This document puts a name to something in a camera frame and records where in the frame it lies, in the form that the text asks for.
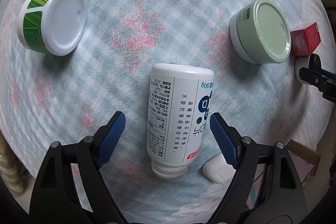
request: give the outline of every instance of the bed sheet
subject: bed sheet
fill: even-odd
[[[315,87],[300,85],[294,58],[252,65],[232,48],[228,24],[253,0],[87,0],[88,20],[78,47],[56,57],[25,49],[16,16],[25,0],[0,0],[0,128],[36,176],[51,142],[75,143],[111,118],[126,115],[125,131],[101,169],[129,222],[206,222],[230,180],[213,184],[201,171],[220,153],[209,128],[187,173],[163,180],[151,170],[146,151],[150,70],[154,63],[207,67],[215,72],[210,114],[255,141],[290,139],[316,149],[332,103]],[[316,49],[323,67],[336,72],[336,47],[320,0],[271,0],[290,29],[317,22]],[[79,181],[79,173],[74,168]],[[85,194],[78,190],[85,208]]]

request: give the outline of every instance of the cardboard box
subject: cardboard box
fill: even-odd
[[[309,56],[321,42],[317,23],[313,23],[305,29],[291,31],[292,48],[294,56]]]
[[[293,140],[287,143],[286,148],[291,155],[302,187],[305,188],[317,172],[321,155]]]

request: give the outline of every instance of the white plastic bottle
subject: white plastic bottle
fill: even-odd
[[[214,72],[154,64],[147,121],[147,151],[153,172],[164,179],[183,175],[195,159],[210,117]]]

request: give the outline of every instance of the blue textured pad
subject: blue textured pad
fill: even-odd
[[[99,169],[106,163],[109,162],[112,153],[117,146],[117,143],[125,129],[126,118],[124,113],[120,113],[118,118],[115,120],[109,131],[107,132],[105,138],[100,144],[98,158],[96,164]]]
[[[333,80],[336,80],[336,75],[335,74],[333,74],[333,73],[331,73],[331,72],[329,72],[329,71],[327,71],[327,70],[320,70],[320,71],[318,71],[320,74],[322,74],[322,75],[324,75],[325,77],[328,77],[328,78],[330,78],[330,79],[333,79]]]
[[[238,167],[238,153],[237,148],[227,135],[221,123],[218,121],[215,114],[210,117],[210,129],[214,135],[216,142],[222,151],[222,154],[226,160],[227,164],[233,166],[233,168]]]

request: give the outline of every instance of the white tub container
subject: white tub container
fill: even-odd
[[[230,38],[238,55],[252,64],[283,63],[291,50],[288,24],[269,0],[255,0],[230,20]]]
[[[26,0],[17,18],[17,35],[27,49],[67,55],[82,37],[87,12],[86,0]]]

